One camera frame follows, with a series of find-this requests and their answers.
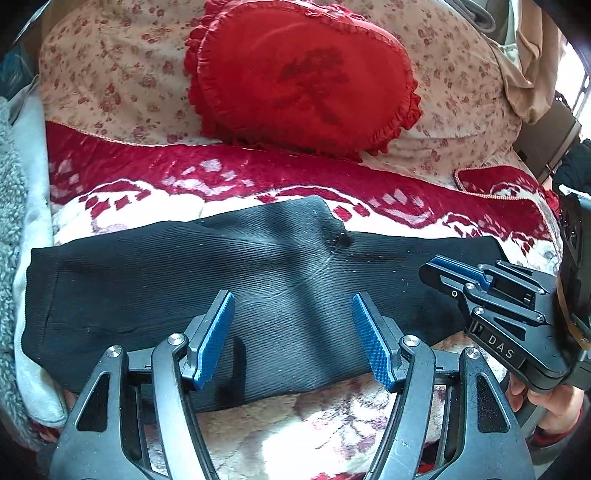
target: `blue gripper pad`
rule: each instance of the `blue gripper pad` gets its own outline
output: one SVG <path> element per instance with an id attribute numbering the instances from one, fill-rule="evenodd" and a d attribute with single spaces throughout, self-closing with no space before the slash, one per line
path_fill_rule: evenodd
<path id="1" fill-rule="evenodd" d="M 353 323 L 375 379 L 388 391 L 392 391 L 395 379 L 390 350 L 359 294 L 353 297 Z"/>
<path id="2" fill-rule="evenodd" d="M 233 319 L 234 295 L 228 293 L 197 352 L 197 371 L 193 381 L 200 390 L 213 378 L 217 361 L 220 358 L 220 353 L 222 353 L 222 347 Z"/>
<path id="3" fill-rule="evenodd" d="M 486 279 L 486 275 L 479 268 L 471 267 L 465 263 L 452 260 L 451 258 L 442 257 L 438 255 L 434 257 L 430 263 L 437 265 L 438 267 L 447 268 L 459 275 L 469 278 L 474 283 L 477 283 L 482 290 L 488 290 L 491 286 L 491 282 Z"/>

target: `black knit fabric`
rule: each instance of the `black knit fabric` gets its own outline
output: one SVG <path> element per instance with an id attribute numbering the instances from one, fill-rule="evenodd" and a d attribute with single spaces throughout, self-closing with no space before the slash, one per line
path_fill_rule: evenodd
<path id="1" fill-rule="evenodd" d="M 155 346 L 228 289 L 236 316 L 197 410 L 309 391 L 369 372 L 351 319 L 361 290 L 431 345 L 463 328 L 456 302 L 419 280 L 436 254 L 505 258 L 490 237 L 348 232 L 319 197 L 34 249 L 22 346 L 79 392 L 106 348 Z"/>
<path id="2" fill-rule="evenodd" d="M 566 185 L 591 195 L 591 140 L 583 140 L 563 155 L 562 163 L 554 174 L 553 189 Z"/>

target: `black gripper frame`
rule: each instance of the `black gripper frame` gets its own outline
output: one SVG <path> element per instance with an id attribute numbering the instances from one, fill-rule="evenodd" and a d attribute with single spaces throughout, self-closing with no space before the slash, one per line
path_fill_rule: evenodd
<path id="1" fill-rule="evenodd" d="M 353 299 L 353 321 L 375 378 L 399 393 L 366 480 L 415 478 L 435 385 L 446 385 L 439 450 L 435 468 L 417 479 L 535 478 L 517 420 L 480 350 L 432 350 L 404 336 L 366 292 Z"/>
<path id="2" fill-rule="evenodd" d="M 211 380 L 233 316 L 233 295 L 222 290 L 205 315 L 157 347 L 110 347 L 70 413 L 48 480 L 217 480 L 188 393 Z M 148 455 L 141 409 L 148 383 L 168 477 L 152 470 Z"/>
<path id="3" fill-rule="evenodd" d="M 591 357 L 561 321 L 555 276 L 504 261 L 473 267 L 441 256 L 419 276 L 457 299 L 468 337 L 529 389 L 545 393 L 564 382 L 591 387 Z M 526 436 L 543 413 L 524 403 L 517 417 Z"/>
<path id="4" fill-rule="evenodd" d="M 233 297 L 221 291 L 184 334 L 129 354 L 109 348 L 68 419 L 49 480 L 217 480 L 188 393 L 211 379 L 232 318 Z M 534 479 L 519 426 L 477 349 L 433 351 L 403 336 L 366 293 L 353 299 L 353 321 L 376 378 L 400 393 L 366 479 L 415 478 L 436 384 L 447 386 L 440 448 L 435 468 L 419 478 Z M 143 435 L 140 386 L 149 382 L 168 477 L 151 469 Z"/>

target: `finger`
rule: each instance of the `finger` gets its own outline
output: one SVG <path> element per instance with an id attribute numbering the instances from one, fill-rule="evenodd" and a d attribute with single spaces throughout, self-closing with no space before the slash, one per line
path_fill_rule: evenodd
<path id="1" fill-rule="evenodd" d="M 556 415 L 564 415 L 570 410 L 578 410 L 582 404 L 584 392 L 572 385 L 559 385 L 545 394 L 531 392 L 528 394 L 530 401 L 542 406 Z"/>
<path id="2" fill-rule="evenodd" d="M 525 390 L 525 384 L 515 375 L 509 375 L 509 387 L 513 395 L 521 395 Z"/>
<path id="3" fill-rule="evenodd" d="M 551 412 L 556 412 L 560 408 L 556 405 L 556 399 L 554 398 L 555 390 L 550 390 L 547 393 L 538 393 L 534 392 L 533 390 L 529 390 L 527 392 L 527 398 L 530 402 L 534 405 L 538 405 L 539 407 L 544 407 L 546 410 Z"/>
<path id="4" fill-rule="evenodd" d="M 506 394 L 507 400 L 509 401 L 509 406 L 511 410 L 517 411 L 523 405 L 523 395 L 513 395 L 507 390 Z"/>

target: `pillow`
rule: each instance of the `pillow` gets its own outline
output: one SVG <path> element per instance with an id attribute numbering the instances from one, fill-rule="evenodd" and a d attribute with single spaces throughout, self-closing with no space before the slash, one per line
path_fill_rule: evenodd
<path id="1" fill-rule="evenodd" d="M 202 134 L 333 157 L 387 151 L 422 114 L 408 54 L 340 5 L 210 0 L 186 42 Z"/>

